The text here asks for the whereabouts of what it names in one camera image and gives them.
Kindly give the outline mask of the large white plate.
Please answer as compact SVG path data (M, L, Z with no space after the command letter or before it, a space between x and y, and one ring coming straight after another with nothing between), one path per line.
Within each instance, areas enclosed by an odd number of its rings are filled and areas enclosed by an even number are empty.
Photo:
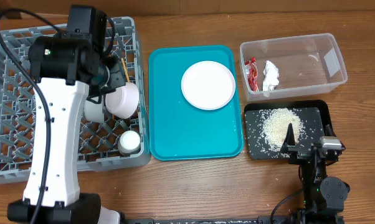
M205 60L191 65L183 74L184 98L201 110L218 110L229 103L236 90L232 72L223 64Z

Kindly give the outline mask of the red ketchup sachet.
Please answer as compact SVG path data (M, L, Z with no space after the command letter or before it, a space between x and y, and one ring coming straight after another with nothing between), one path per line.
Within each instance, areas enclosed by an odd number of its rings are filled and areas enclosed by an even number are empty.
M258 71L257 63L255 57L250 58L248 61L244 62L245 74L247 76L247 81L249 87L252 91L257 92L258 88Z

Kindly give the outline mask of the small white plate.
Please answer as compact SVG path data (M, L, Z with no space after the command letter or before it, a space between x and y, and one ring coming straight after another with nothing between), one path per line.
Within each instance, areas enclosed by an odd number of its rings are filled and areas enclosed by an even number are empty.
M105 121L103 112L103 100L99 104L86 100L84 105L84 116L89 122L103 123Z

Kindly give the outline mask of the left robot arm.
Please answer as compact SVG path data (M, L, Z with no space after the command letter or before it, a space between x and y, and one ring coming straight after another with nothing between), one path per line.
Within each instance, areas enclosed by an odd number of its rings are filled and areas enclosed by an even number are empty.
M17 223L122 223L98 194L80 191L77 157L85 102L111 88L103 59L112 44L98 32L38 37L29 48L26 77L36 96L31 173L23 197L7 208Z

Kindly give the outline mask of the white cup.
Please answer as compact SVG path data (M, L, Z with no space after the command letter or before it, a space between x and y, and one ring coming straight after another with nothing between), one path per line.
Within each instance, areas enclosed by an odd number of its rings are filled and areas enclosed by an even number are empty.
M118 150L122 155L136 154L140 150L140 135L132 130L125 131L118 140Z

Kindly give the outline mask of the white tissue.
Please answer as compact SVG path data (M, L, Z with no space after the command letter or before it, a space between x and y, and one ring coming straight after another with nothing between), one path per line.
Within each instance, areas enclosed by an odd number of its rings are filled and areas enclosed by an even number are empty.
M279 71L278 68L269 60L265 63L265 68L263 70L265 76L262 83L263 91L272 91L279 84Z

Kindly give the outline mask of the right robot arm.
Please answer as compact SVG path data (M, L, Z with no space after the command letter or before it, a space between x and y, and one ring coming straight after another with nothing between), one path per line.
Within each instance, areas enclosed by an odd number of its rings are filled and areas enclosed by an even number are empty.
M290 198L302 193L304 208L299 208L279 223L343 223L338 214L344 210L350 186L337 177L328 176L326 167L338 162L345 150L343 143L335 136L332 127L325 128L326 135L314 142L306 150L296 146L293 126L288 125L287 135L281 153L288 154L289 164L299 166L299 178L302 189L283 199L275 208L279 208Z

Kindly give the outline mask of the grey shallow bowl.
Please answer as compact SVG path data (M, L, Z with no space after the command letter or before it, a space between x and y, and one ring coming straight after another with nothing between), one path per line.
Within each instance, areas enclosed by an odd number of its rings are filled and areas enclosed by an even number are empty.
M125 83L124 86L118 87L113 93L109 93L105 97L105 106L107 110L121 118L127 119L131 117L139 103L138 87L131 82Z

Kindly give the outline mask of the wooden chopstick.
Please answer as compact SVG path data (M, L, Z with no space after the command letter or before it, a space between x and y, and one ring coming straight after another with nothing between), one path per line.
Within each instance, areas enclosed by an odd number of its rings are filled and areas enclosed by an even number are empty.
M125 60L124 60L123 57L121 58L121 63L122 63L122 66L123 66L123 69L124 69L124 72L125 72L126 81L130 82L128 70L127 70L126 63L125 63Z

